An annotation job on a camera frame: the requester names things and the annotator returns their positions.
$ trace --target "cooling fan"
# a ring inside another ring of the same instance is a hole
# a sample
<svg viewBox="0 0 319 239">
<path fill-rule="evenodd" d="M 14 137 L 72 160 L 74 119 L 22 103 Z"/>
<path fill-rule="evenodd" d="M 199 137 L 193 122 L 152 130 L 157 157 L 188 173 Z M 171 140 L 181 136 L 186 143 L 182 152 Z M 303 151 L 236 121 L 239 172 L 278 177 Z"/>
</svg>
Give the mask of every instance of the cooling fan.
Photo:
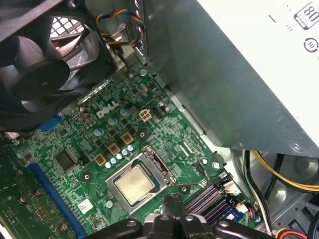
<svg viewBox="0 0 319 239">
<path fill-rule="evenodd" d="M 84 0 L 18 2 L 0 16 L 0 131 L 34 130 L 116 69 Z M 55 17 L 83 31 L 50 38 Z"/>
</svg>

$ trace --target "80 plus label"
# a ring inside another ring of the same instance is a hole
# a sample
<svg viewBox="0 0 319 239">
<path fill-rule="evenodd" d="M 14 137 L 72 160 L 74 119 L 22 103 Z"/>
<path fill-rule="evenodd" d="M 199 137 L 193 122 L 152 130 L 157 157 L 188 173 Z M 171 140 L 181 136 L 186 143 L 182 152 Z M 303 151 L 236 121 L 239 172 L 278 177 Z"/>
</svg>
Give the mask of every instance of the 80 plus label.
<svg viewBox="0 0 319 239">
<path fill-rule="evenodd" d="M 308 30 L 319 21 L 319 8 L 311 2 L 298 11 L 294 19 L 304 30 Z"/>
</svg>

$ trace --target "cpu socket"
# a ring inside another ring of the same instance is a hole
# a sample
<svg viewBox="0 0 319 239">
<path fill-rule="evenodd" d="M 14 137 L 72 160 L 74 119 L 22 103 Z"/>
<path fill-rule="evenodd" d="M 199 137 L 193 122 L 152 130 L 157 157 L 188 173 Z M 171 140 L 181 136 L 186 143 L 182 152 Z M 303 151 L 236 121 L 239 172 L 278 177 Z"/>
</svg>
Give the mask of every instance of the cpu socket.
<svg viewBox="0 0 319 239">
<path fill-rule="evenodd" d="M 105 182 L 108 195 L 115 197 L 122 209 L 132 214 L 176 179 L 152 147 L 146 146 Z"/>
</svg>

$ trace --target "dell logo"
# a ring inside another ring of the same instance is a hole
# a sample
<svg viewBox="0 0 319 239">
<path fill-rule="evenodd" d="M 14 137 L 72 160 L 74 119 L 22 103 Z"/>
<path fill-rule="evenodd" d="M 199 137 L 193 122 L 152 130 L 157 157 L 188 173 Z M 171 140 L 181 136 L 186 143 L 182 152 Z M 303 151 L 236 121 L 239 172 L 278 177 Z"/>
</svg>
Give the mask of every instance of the dell logo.
<svg viewBox="0 0 319 239">
<path fill-rule="evenodd" d="M 101 111 L 98 111 L 96 113 L 96 115 L 99 117 L 99 119 L 101 119 L 105 114 L 108 114 L 111 110 L 113 110 L 117 106 L 119 106 L 119 104 L 112 101 L 106 107 L 103 107 L 103 109 Z"/>
</svg>

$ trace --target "white sticker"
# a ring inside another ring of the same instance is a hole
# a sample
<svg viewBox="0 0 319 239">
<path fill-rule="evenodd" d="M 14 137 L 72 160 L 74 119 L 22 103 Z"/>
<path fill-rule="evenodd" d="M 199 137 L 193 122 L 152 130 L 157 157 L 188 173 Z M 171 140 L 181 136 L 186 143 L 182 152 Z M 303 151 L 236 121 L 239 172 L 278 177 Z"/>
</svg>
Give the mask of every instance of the white sticker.
<svg viewBox="0 0 319 239">
<path fill-rule="evenodd" d="M 229 219 L 229 220 L 233 220 L 235 218 L 235 216 L 232 215 L 232 214 L 229 214 L 226 218 Z"/>
<path fill-rule="evenodd" d="M 89 210 L 93 208 L 93 205 L 89 199 L 85 199 L 82 203 L 78 205 L 78 207 L 83 214 L 86 214 Z"/>
</svg>

